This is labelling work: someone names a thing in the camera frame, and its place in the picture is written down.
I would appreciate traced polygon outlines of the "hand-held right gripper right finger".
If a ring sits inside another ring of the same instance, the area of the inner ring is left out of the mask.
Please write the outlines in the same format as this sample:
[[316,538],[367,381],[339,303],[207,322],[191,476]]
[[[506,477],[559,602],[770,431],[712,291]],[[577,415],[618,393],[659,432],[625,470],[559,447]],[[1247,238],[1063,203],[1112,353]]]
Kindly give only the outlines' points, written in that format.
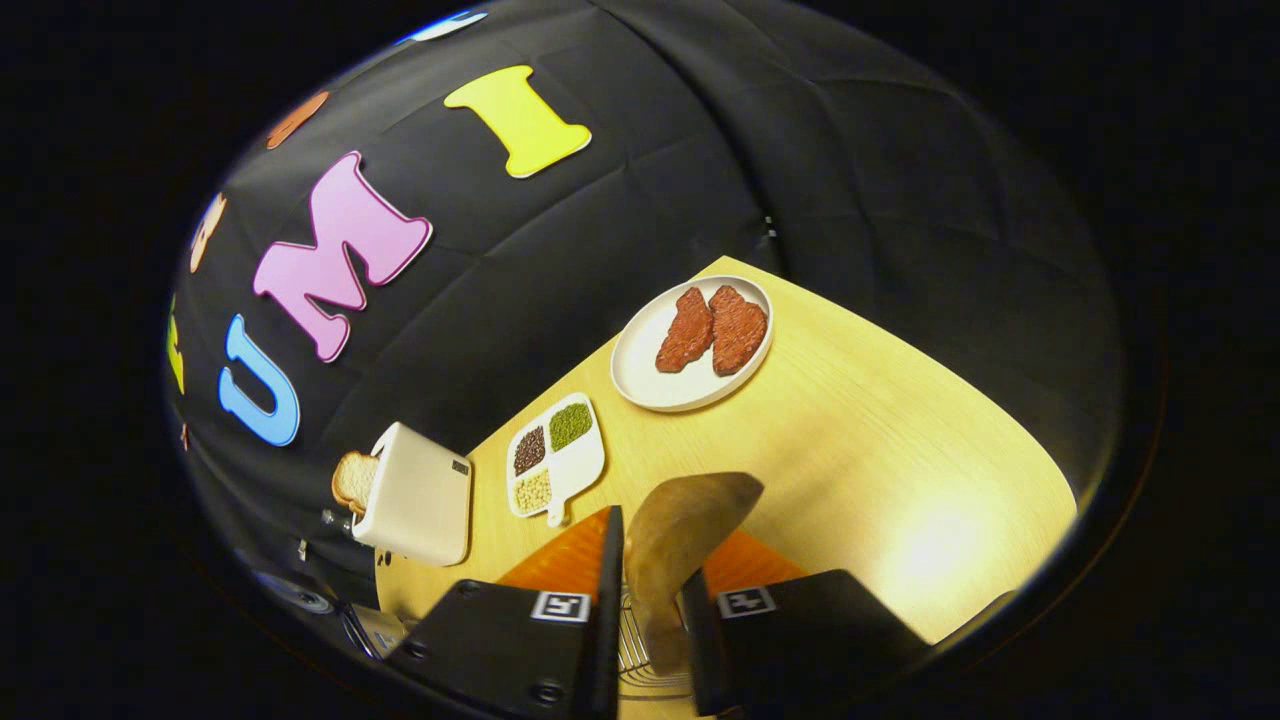
[[849,571],[805,571],[744,530],[680,598],[701,716],[847,717],[932,652]]

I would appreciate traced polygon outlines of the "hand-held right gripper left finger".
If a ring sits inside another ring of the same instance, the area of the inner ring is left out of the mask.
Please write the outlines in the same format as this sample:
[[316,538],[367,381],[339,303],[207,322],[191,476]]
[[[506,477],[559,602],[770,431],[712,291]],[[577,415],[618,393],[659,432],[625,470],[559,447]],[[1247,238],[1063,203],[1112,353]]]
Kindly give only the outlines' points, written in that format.
[[614,719],[623,512],[582,524],[600,528],[594,592],[458,580],[384,665],[452,719]]

